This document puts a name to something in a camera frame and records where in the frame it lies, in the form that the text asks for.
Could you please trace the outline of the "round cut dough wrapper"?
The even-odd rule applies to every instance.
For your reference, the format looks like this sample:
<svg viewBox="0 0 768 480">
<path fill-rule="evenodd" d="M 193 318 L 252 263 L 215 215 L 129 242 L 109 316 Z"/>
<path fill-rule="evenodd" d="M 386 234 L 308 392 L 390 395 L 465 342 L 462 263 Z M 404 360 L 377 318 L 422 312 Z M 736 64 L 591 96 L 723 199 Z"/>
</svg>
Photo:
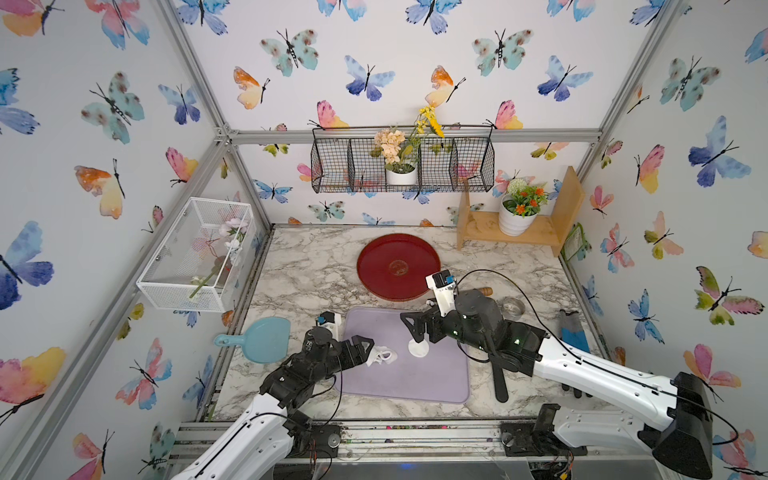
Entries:
<svg viewBox="0 0 768 480">
<path fill-rule="evenodd" d="M 411 339 L 407 344 L 407 348 L 409 353 L 416 358 L 426 357 L 430 350 L 429 342 L 426 340 L 417 342 L 416 340 Z"/>
</svg>

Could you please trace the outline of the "lavender silicone mat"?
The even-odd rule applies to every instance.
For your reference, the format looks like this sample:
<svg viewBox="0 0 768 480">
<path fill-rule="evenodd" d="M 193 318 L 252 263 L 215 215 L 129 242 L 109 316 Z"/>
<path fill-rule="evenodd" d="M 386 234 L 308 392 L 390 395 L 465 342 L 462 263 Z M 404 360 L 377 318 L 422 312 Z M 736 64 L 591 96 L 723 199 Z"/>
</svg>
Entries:
<svg viewBox="0 0 768 480">
<path fill-rule="evenodd" d="M 398 310 L 355 307 L 348 311 L 344 337 L 359 335 L 396 354 L 390 363 L 361 365 L 343 372 L 336 388 L 345 395 L 362 395 L 462 404 L 470 396 L 469 364 L 456 345 L 446 339 L 429 346 L 424 357 L 413 356 L 412 336 Z"/>
</svg>

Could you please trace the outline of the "white dough piece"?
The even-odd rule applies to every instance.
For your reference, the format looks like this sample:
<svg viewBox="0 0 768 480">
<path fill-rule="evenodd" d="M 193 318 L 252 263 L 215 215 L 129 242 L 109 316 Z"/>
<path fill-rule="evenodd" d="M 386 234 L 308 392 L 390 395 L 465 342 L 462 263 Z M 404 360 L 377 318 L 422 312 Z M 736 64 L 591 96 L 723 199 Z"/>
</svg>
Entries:
<svg viewBox="0 0 768 480">
<path fill-rule="evenodd" d="M 394 350 L 388 347 L 374 346 L 369 353 L 366 365 L 372 366 L 374 364 L 391 364 L 397 359 L 398 354 Z"/>
</svg>

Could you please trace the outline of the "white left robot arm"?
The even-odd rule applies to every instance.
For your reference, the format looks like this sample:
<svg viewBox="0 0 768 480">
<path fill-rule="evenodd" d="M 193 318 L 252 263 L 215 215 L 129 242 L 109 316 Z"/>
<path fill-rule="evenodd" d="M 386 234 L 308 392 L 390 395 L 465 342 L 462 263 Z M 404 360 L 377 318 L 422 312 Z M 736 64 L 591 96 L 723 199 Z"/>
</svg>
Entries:
<svg viewBox="0 0 768 480">
<path fill-rule="evenodd" d="M 177 479 L 260 479 L 292 453 L 317 451 L 318 430 L 300 408 L 315 385 L 364 365 L 375 346 L 355 335 L 338 341 L 316 326 L 305 333 L 299 352 L 286 358 L 262 383 L 258 395 L 201 456 Z"/>
</svg>

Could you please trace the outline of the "black handled strainer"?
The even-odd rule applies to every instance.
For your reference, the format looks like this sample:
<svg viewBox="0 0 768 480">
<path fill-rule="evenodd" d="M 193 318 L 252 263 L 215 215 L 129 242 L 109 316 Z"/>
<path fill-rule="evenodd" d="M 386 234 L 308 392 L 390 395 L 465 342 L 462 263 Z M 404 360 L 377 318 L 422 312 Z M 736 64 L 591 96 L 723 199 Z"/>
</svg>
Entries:
<svg viewBox="0 0 768 480">
<path fill-rule="evenodd" d="M 495 352 L 489 354 L 489 360 L 492 369 L 492 378 L 494 386 L 495 398 L 499 403 L 507 403 L 509 400 L 508 388 L 505 380 L 504 370 L 498 363 L 497 358 L 500 357 L 500 350 L 503 346 L 504 340 L 498 340 L 495 345 Z"/>
</svg>

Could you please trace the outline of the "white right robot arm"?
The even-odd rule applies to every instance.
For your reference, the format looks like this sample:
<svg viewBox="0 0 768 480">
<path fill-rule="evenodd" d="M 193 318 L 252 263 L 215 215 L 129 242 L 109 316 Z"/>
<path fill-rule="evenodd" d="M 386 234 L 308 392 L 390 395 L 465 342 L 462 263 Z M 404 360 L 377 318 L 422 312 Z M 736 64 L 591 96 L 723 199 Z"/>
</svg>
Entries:
<svg viewBox="0 0 768 480">
<path fill-rule="evenodd" d="M 566 384 L 618 408 L 595 421 L 559 408 L 550 424 L 561 443 L 636 447 L 681 475 L 712 478 L 714 415 L 697 376 L 653 375 L 580 351 L 544 329 L 505 319 L 496 301 L 477 290 L 446 291 L 428 310 L 400 319 L 417 343 L 449 337 L 484 351 L 494 367 Z"/>
</svg>

